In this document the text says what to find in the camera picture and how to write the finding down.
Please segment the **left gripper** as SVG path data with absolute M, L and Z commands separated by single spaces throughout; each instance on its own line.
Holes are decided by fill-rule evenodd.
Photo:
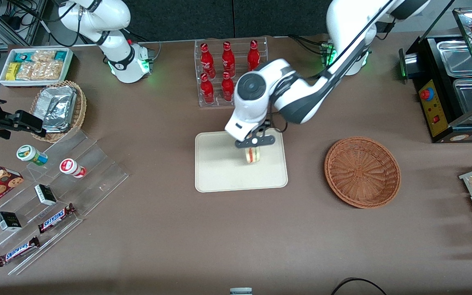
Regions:
M 275 143 L 275 137 L 267 134 L 272 128 L 271 121 L 264 121 L 266 108 L 235 106 L 232 116 L 225 125 L 225 131 L 236 139 L 238 149 L 249 149 L 255 146 L 267 146 Z M 247 136 L 255 130 L 255 137 Z

